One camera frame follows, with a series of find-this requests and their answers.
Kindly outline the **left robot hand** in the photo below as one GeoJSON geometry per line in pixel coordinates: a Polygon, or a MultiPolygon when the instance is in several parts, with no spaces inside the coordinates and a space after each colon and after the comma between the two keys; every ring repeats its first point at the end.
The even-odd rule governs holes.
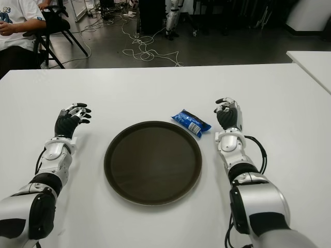
{"type": "Polygon", "coordinates": [[[54,136],[72,139],[78,125],[90,123],[91,112],[85,103],[73,103],[62,109],[55,123],[54,136]]]}

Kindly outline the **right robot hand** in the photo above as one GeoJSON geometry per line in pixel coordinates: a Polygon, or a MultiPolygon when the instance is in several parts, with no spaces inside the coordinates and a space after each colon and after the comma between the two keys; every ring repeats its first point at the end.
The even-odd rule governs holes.
{"type": "Polygon", "coordinates": [[[216,100],[217,108],[214,110],[217,120],[224,130],[235,128],[243,130],[243,116],[240,106],[232,98],[226,97],[216,100]]]}

